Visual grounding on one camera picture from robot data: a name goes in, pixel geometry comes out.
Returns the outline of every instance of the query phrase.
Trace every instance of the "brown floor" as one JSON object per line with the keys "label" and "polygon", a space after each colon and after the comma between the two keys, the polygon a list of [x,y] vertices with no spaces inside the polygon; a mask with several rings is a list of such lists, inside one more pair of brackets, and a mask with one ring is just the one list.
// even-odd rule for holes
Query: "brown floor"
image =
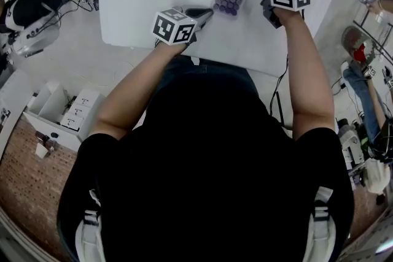
{"label": "brown floor", "polygon": [[387,204],[376,205],[376,194],[368,192],[361,185],[354,191],[355,215],[349,244],[361,236],[386,210]]}
{"label": "brown floor", "polygon": [[[21,118],[11,135],[0,162],[0,206],[44,250],[60,261],[67,261],[56,231],[56,213],[76,154],[59,146],[49,157],[40,160],[35,156],[34,133],[34,128]],[[386,208],[386,205],[376,206],[376,195],[362,186],[357,187],[354,197],[355,216],[347,245]]]}

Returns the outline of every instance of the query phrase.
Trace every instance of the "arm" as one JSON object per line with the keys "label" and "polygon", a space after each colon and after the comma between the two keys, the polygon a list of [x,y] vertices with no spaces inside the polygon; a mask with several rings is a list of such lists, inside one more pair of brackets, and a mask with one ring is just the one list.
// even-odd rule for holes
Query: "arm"
{"label": "arm", "polygon": [[315,128],[334,130],[334,103],[324,65],[298,12],[275,8],[287,32],[294,139]]}
{"label": "arm", "polygon": [[368,85],[368,90],[370,91],[371,99],[373,101],[375,115],[376,115],[376,120],[378,121],[379,128],[382,129],[382,127],[383,127],[383,125],[385,124],[385,121],[386,121],[385,113],[383,112],[383,108],[381,106],[381,103],[378,100],[378,96],[376,94],[373,81],[372,80],[368,80],[367,81],[367,85]]}
{"label": "arm", "polygon": [[109,94],[101,105],[91,134],[104,133],[121,139],[135,127],[155,91],[166,65],[185,45],[159,43]]}
{"label": "arm", "polygon": [[372,4],[368,5],[367,7],[371,12],[375,14],[379,14],[382,10],[393,13],[393,0],[377,0]]}

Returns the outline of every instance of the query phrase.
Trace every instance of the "backpack strap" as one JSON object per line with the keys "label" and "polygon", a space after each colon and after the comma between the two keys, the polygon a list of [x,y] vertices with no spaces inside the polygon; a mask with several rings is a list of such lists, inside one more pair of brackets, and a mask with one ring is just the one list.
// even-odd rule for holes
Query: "backpack strap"
{"label": "backpack strap", "polygon": [[310,215],[303,262],[328,262],[332,256],[336,241],[336,227],[327,206],[332,194],[332,189],[319,187],[315,196],[314,215]]}
{"label": "backpack strap", "polygon": [[[95,191],[90,196],[100,205]],[[75,233],[75,247],[80,262],[106,262],[101,238],[101,216],[98,211],[86,210]]]}

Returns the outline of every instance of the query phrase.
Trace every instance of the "drawer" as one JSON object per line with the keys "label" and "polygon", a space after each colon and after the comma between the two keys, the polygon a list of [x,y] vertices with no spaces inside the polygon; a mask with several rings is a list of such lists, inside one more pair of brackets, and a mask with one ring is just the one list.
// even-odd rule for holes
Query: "drawer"
{"label": "drawer", "polygon": [[74,103],[92,108],[98,96],[99,92],[84,89],[79,93],[78,97],[76,97]]}
{"label": "drawer", "polygon": [[73,103],[67,114],[75,115],[86,119],[90,110],[91,108],[87,106]]}
{"label": "drawer", "polygon": [[60,124],[69,129],[78,131],[84,119],[82,117],[75,116],[73,114],[66,113]]}

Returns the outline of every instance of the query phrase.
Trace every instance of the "black t-shirt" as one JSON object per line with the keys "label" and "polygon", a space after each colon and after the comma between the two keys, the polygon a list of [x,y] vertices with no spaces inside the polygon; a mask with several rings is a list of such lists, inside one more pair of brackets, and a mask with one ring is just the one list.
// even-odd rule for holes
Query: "black t-shirt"
{"label": "black t-shirt", "polygon": [[105,134],[85,140],[59,217],[72,220],[75,204],[85,202],[81,180],[94,182],[101,200],[107,261],[118,254],[302,261],[320,186],[334,190],[333,261],[353,217],[337,135],[320,128],[292,140],[256,95],[224,75],[184,75],[154,96],[144,124],[120,141]]}
{"label": "black t-shirt", "polygon": [[6,27],[6,15],[8,8],[16,1],[13,15],[15,24],[27,27],[38,19],[48,15],[49,10],[42,6],[45,0],[10,0],[7,1],[0,16],[0,33],[12,32],[12,29]]}

